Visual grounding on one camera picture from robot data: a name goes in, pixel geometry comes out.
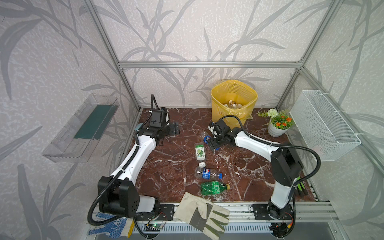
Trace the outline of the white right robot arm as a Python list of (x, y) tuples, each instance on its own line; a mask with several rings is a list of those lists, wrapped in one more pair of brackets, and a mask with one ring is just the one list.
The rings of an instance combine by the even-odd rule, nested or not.
[[(224, 116), (216, 122), (210, 122), (208, 128), (213, 135), (207, 140), (211, 150), (217, 150), (223, 145), (232, 145), (260, 155), (271, 163), (276, 183), (268, 203), (267, 213), (274, 220), (279, 220), (284, 215), (298, 185), (320, 170), (321, 158), (316, 151), (254, 136), (244, 128), (241, 120), (236, 116)], [(300, 174), (304, 166), (297, 150), (309, 152), (317, 161), (315, 169), (303, 178)]]

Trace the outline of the square lime label bottle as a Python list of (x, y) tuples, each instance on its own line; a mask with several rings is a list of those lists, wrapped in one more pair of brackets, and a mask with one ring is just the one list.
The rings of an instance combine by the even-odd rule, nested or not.
[(205, 161), (206, 160), (205, 146), (203, 143), (195, 144), (195, 153), (196, 153), (197, 161)]

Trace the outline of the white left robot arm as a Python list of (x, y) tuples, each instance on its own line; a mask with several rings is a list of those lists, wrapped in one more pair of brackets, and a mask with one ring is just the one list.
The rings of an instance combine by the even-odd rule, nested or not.
[(179, 124), (170, 122), (167, 108), (151, 110), (147, 122), (135, 132), (135, 144), (125, 160), (109, 177), (99, 180), (98, 196), (87, 215), (90, 225), (102, 226), (122, 217), (155, 217), (160, 213), (159, 200), (139, 195), (135, 184), (145, 161), (160, 141), (179, 132)]

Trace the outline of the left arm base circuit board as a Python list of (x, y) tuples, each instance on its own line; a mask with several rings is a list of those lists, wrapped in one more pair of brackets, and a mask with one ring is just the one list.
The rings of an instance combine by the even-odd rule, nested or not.
[(166, 222), (162, 223), (147, 223), (144, 225), (144, 232), (160, 232), (166, 225)]

